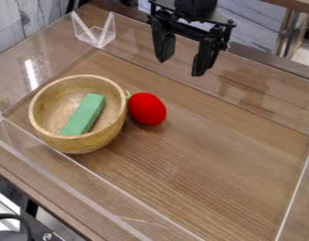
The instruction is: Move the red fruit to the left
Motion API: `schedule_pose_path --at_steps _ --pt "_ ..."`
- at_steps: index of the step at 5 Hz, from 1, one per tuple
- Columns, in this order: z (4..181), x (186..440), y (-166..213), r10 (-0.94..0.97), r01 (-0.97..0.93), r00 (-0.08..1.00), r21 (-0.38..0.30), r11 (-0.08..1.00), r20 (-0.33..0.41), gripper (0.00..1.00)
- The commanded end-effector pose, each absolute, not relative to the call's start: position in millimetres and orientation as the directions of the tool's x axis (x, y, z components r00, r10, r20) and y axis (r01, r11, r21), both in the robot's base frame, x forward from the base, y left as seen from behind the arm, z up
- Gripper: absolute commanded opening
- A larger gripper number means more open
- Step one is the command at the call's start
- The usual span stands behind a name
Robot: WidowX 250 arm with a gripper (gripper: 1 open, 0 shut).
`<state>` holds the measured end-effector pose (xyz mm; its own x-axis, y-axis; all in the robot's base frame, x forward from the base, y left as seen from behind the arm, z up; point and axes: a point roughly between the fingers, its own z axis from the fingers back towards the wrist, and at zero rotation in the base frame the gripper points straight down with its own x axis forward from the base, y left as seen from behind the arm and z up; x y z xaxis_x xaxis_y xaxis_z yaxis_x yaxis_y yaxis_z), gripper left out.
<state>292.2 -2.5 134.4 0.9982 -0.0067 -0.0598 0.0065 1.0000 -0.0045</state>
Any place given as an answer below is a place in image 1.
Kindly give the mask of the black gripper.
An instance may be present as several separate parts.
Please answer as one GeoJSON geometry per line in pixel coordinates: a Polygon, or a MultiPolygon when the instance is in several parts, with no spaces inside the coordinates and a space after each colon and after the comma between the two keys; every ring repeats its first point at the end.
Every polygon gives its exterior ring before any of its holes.
{"type": "Polygon", "coordinates": [[[164,63],[175,55],[173,33],[193,40],[203,38],[191,73],[192,76],[203,76],[213,66],[219,48],[228,48],[235,21],[217,12],[217,0],[149,0],[149,4],[152,39],[159,61],[164,63]]]}

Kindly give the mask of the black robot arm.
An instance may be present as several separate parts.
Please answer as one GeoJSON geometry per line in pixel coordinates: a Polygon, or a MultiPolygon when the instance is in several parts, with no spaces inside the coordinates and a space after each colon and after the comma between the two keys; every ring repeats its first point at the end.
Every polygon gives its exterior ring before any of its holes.
{"type": "Polygon", "coordinates": [[[233,19],[216,11],[217,0],[148,0],[147,16],[152,28],[155,55],[161,63],[175,55],[176,36],[199,42],[192,76],[203,76],[213,67],[221,51],[229,48],[233,19]]]}

